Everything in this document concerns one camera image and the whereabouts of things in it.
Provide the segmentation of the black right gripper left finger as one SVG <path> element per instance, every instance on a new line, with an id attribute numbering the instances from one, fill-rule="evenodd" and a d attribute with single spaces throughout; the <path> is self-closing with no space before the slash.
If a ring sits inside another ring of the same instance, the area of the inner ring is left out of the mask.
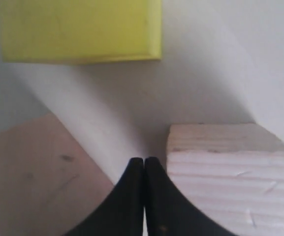
<path id="1" fill-rule="evenodd" d="M 143 235 L 142 158 L 132 158 L 106 199 L 66 236 Z"/>

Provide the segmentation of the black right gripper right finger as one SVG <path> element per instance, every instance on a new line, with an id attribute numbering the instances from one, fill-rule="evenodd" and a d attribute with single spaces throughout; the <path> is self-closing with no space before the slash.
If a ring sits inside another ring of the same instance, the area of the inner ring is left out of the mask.
<path id="1" fill-rule="evenodd" d="M 144 206 L 150 236 L 231 236 L 179 191 L 156 157 L 145 159 Z"/>

